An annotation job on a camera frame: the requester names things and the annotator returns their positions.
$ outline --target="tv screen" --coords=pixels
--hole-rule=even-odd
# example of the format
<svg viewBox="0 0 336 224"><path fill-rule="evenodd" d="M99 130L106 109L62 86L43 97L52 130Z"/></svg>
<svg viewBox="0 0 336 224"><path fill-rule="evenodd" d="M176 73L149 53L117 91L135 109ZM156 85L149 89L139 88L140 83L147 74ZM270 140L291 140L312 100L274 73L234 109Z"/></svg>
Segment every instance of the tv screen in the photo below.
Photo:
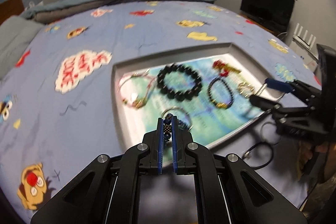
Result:
<svg viewBox="0 0 336 224"><path fill-rule="evenodd" d="M242 0L240 10L271 31L286 32L295 0Z"/></svg>

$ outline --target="bed sheet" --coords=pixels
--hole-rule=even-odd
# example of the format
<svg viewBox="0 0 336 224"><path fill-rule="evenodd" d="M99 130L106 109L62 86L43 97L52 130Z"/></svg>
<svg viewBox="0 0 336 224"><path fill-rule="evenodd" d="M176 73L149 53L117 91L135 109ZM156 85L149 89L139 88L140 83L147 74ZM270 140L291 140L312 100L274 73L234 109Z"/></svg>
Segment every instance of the bed sheet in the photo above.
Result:
<svg viewBox="0 0 336 224"><path fill-rule="evenodd" d="M111 104L114 63L213 42L234 42L276 79L319 87L300 57L273 35L209 3L103 6L40 30L0 83L0 186L23 220L29 223L96 156L124 152ZM282 103L299 104L292 98ZM304 198L283 194L292 203Z"/></svg>

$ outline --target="red nose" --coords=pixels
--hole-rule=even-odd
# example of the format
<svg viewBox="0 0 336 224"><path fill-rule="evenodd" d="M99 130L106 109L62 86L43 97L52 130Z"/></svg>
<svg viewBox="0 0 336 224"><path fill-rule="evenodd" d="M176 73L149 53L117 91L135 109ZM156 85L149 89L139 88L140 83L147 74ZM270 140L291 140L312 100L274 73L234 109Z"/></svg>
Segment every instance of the red nose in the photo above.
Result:
<svg viewBox="0 0 336 224"><path fill-rule="evenodd" d="M37 183L37 176L33 172L29 172L26 181L30 186L35 186Z"/></svg>

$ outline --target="blue gripper pad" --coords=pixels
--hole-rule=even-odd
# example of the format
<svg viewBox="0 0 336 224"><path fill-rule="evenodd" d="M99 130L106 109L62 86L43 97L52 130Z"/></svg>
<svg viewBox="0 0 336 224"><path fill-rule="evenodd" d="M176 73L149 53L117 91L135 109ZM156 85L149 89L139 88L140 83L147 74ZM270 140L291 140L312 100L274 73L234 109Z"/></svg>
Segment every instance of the blue gripper pad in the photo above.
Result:
<svg viewBox="0 0 336 224"><path fill-rule="evenodd" d="M173 149L173 169L174 173L177 173L177 147L176 147L176 135L175 135L175 119L171 120L171 142Z"/></svg>
<svg viewBox="0 0 336 224"><path fill-rule="evenodd" d="M160 125L160 136L159 136L159 148L157 154L157 169L159 174L162 173L162 163L163 163L163 119Z"/></svg>
<svg viewBox="0 0 336 224"><path fill-rule="evenodd" d="M279 90L284 93L292 93L293 87L286 83L286 82L281 82L277 81L271 78L267 78L265 80L265 84L267 84L267 87L273 90Z"/></svg>

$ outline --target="metal screw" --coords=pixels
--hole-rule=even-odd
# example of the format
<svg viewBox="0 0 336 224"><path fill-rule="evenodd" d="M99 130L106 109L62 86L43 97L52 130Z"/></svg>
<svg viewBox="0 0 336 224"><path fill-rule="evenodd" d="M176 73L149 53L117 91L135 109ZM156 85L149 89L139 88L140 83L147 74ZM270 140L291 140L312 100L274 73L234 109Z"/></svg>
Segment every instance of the metal screw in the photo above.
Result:
<svg viewBox="0 0 336 224"><path fill-rule="evenodd" d="M106 155L100 155L98 156L97 160L101 163L105 162L108 160L108 157Z"/></svg>
<svg viewBox="0 0 336 224"><path fill-rule="evenodd" d="M231 161L231 162L236 162L236 161L238 160L238 157L237 157L237 155L235 155L235 154L230 154L230 155L227 157L227 159L228 159L229 161Z"/></svg>
<svg viewBox="0 0 336 224"><path fill-rule="evenodd" d="M137 148L140 150L140 151L144 151L148 148L148 145L146 145L145 143L140 143L138 144Z"/></svg>
<svg viewBox="0 0 336 224"><path fill-rule="evenodd" d="M188 144L188 148L189 148L190 150L195 150L195 149L198 148L198 144L197 144L197 143L189 143L189 144Z"/></svg>

